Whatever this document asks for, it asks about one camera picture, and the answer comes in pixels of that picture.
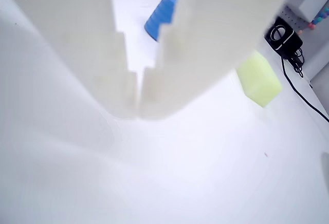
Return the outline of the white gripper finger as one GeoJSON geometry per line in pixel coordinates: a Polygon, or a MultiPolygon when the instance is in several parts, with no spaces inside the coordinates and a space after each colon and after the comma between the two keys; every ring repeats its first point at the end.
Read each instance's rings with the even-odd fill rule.
{"type": "Polygon", "coordinates": [[[195,100],[255,49],[285,0],[177,0],[144,72],[139,115],[166,118],[195,100]]]}
{"type": "Polygon", "coordinates": [[[137,75],[112,0],[14,0],[88,92],[113,116],[136,114],[137,75]]]}

